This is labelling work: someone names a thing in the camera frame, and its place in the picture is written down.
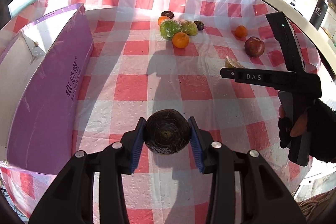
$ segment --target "mangosteen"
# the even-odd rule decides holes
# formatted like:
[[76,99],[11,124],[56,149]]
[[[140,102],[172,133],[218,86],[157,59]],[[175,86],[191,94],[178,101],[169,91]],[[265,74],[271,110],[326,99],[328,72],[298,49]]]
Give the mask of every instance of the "mangosteen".
[[175,109],[153,113],[143,130],[143,140],[149,150],[160,155],[179,152],[186,147],[190,139],[190,125]]
[[170,19],[174,18],[174,13],[172,11],[164,11],[161,13],[161,16],[169,17]]
[[196,26],[197,26],[197,30],[202,31],[202,30],[204,29],[204,24],[203,24],[202,21],[197,20],[197,21],[194,21],[194,23],[195,23]]

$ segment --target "orange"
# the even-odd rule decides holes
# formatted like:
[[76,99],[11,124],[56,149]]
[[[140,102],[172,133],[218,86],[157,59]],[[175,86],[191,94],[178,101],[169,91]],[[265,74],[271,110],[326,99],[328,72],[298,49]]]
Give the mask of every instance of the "orange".
[[157,20],[158,25],[160,26],[161,23],[162,23],[165,19],[169,19],[169,17],[166,17],[166,16],[161,16],[161,17],[159,17],[158,20]]
[[177,48],[185,48],[189,44],[189,36],[184,32],[178,32],[171,39],[173,45]]
[[247,29],[245,26],[240,25],[236,29],[236,37],[242,38],[247,36]]

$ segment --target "checkered tablecloth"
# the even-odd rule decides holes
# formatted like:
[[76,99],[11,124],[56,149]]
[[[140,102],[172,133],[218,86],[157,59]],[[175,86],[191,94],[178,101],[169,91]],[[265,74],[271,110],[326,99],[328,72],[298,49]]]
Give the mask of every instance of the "checkered tablecloth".
[[[174,108],[186,118],[194,116],[199,128],[232,150],[259,150],[290,191],[297,187],[310,165],[289,162],[288,150],[279,146],[277,91],[219,74],[226,56],[246,68],[286,70],[265,17],[273,8],[261,0],[38,0],[0,31],[0,49],[23,25],[77,2],[85,3],[94,50],[78,98],[73,152],[103,150],[133,130],[139,117]],[[160,36],[157,18],[164,10],[177,19],[202,20],[205,29],[190,37],[185,49],[177,49]],[[265,42],[262,56],[245,54],[245,38],[237,39],[233,32],[238,25],[247,27],[247,37]],[[293,27],[308,70],[317,72],[317,50]],[[4,168],[1,175],[28,216],[54,178]],[[211,176],[196,169],[190,146],[170,156],[155,155],[144,146],[138,169],[124,176],[123,183],[131,223],[205,222]],[[97,184],[94,216],[98,222]]]

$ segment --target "blue gripper pad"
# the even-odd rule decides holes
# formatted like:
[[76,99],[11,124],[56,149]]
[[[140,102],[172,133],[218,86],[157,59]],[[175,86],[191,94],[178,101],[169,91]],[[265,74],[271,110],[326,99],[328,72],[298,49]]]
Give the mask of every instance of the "blue gripper pad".
[[193,150],[193,155],[194,155],[194,159],[195,159],[195,163],[196,166],[198,168],[198,170],[203,173],[205,166],[204,166],[204,162],[203,162],[203,151],[201,148],[201,144],[200,141],[197,137],[196,134],[196,130],[193,127],[192,123],[191,123],[191,119],[188,119],[188,122],[191,126],[191,140],[190,140],[190,144],[191,144],[191,148]]
[[130,160],[130,166],[129,169],[131,173],[134,173],[134,170],[138,168],[140,155],[142,151],[142,145],[143,145],[143,128],[145,126],[146,120],[142,119],[140,122],[140,127],[137,132],[137,135],[135,137],[135,141],[131,150],[131,160]]

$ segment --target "dark round fruit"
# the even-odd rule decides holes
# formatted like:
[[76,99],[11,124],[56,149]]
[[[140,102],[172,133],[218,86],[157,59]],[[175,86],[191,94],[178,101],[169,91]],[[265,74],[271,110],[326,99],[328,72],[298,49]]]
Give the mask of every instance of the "dark round fruit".
[[171,12],[171,11],[164,11],[161,13],[161,16],[166,16],[166,17],[169,17],[170,19],[173,19],[174,18],[174,13]]
[[259,57],[264,53],[265,44],[258,37],[250,37],[245,42],[245,51],[249,57]]
[[190,125],[175,109],[164,109],[153,113],[143,130],[143,140],[147,147],[161,155],[179,152],[190,139]]
[[197,21],[194,21],[194,23],[195,23],[196,26],[197,26],[197,30],[202,31],[202,30],[204,29],[204,24],[203,24],[202,21],[197,20]]

